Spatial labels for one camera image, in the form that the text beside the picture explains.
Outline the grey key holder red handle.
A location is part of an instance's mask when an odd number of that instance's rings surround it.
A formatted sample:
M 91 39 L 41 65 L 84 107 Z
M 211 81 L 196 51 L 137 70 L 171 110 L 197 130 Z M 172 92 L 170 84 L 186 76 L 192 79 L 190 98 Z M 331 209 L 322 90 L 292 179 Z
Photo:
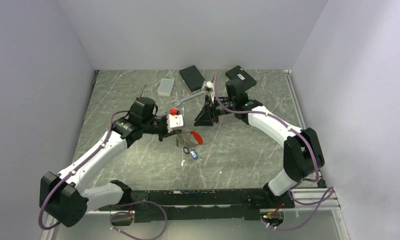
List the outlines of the grey key holder red handle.
M 176 134 L 176 146 L 178 148 L 195 148 L 204 143 L 201 135 L 196 131 L 181 131 Z

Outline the blue key tag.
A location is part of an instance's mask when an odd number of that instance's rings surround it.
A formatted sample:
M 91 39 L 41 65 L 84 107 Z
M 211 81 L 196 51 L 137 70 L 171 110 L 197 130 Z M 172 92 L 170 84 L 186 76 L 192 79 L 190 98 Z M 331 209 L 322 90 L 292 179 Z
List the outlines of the blue key tag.
M 196 152 L 196 150 L 192 149 L 189 153 L 190 153 L 191 157 L 192 157 L 194 160 L 199 159 L 199 155 L 198 155 L 198 153 Z

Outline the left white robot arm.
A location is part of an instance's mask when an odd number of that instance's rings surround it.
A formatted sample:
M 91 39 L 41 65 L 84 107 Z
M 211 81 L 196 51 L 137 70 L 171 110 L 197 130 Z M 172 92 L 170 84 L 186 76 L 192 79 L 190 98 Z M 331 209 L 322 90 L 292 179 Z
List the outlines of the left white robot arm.
M 183 113 L 172 108 L 157 115 L 158 106 L 148 97 L 138 97 L 118 119 L 110 119 L 100 140 L 77 161 L 59 173 L 47 172 L 40 181 L 38 224 L 50 230 L 58 224 L 71 227 L 89 211 L 114 205 L 127 209 L 133 202 L 132 189 L 119 180 L 88 188 L 90 181 L 105 165 L 130 148 L 144 134 L 157 135 L 163 141 L 180 134 L 184 127 Z

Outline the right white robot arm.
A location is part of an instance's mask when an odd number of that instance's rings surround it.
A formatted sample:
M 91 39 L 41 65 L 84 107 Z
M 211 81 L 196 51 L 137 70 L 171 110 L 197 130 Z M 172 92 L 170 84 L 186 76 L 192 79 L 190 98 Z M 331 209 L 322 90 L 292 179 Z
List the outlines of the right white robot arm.
M 214 86 L 217 80 L 205 82 L 211 94 L 196 117 L 196 127 L 212 126 L 219 116 L 234 114 L 247 125 L 256 127 L 283 147 L 283 168 L 264 185 L 263 201 L 270 208 L 282 202 L 283 194 L 316 175 L 325 160 L 317 133 L 312 128 L 301 129 L 272 114 L 262 103 L 249 99 L 246 91 L 256 85 L 254 79 L 231 79 L 225 83 L 227 96 L 218 97 Z

